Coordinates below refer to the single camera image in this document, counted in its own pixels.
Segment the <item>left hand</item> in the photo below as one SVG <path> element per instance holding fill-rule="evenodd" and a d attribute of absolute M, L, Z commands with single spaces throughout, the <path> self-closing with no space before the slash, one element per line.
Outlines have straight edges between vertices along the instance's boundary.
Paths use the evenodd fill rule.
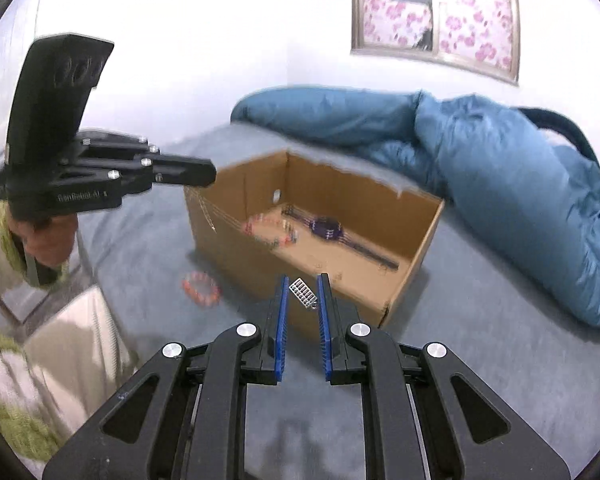
<path fill-rule="evenodd" d="M 51 218 L 37 228 L 31 222 L 16 220 L 7 211 L 9 231 L 22 240 L 24 252 L 42 266 L 59 269 L 69 258 L 76 241 L 79 220 L 76 214 Z"/>

